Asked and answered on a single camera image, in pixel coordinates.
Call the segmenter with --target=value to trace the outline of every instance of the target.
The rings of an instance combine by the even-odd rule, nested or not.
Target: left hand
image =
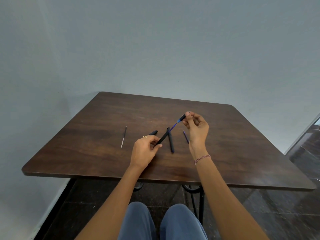
[[[161,144],[156,145],[159,140],[160,138],[154,135],[137,140],[132,149],[130,166],[137,166],[143,171],[156,155],[158,149],[162,147]]]

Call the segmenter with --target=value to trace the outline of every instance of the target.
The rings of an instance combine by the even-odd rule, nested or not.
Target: hand
[[[142,172],[162,147],[161,144],[156,145],[159,140],[159,137],[150,135],[137,140],[132,149],[130,166],[137,166]]]
[[[209,131],[209,125],[205,119],[194,112],[186,112],[186,118],[182,123],[190,131],[189,150],[194,159],[207,154],[205,141]]]

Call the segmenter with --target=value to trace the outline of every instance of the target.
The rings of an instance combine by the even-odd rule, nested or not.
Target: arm
[[[159,139],[156,136],[147,136],[134,143],[130,166],[110,196],[76,237],[76,240],[118,238],[134,185],[158,149],[162,147],[161,144],[155,147],[150,144],[155,145]]]
[[[204,118],[186,112],[183,124],[190,130],[189,149],[193,159],[208,155],[205,140],[209,125]],[[230,191],[210,157],[199,160],[196,168],[222,239],[268,239]]]

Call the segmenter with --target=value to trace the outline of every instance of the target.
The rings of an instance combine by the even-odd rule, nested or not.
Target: dark brown tabletop
[[[25,175],[119,180],[134,142],[158,130],[161,137],[186,111],[210,129],[206,147],[230,187],[312,190],[315,185],[233,106],[100,92],[22,168]],[[122,137],[127,126],[123,147]],[[140,182],[200,185],[179,123],[141,174]]]

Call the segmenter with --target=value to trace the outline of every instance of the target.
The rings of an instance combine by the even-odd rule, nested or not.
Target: leg
[[[203,210],[204,210],[204,206],[205,206],[205,192],[203,191],[202,186],[201,187],[201,191],[200,191],[200,201],[199,201],[199,222],[203,223]]]
[[[199,220],[183,204],[175,204],[167,210],[160,225],[160,239],[208,240]]]
[[[118,240],[156,239],[156,228],[148,208],[141,202],[132,202],[125,213]]]

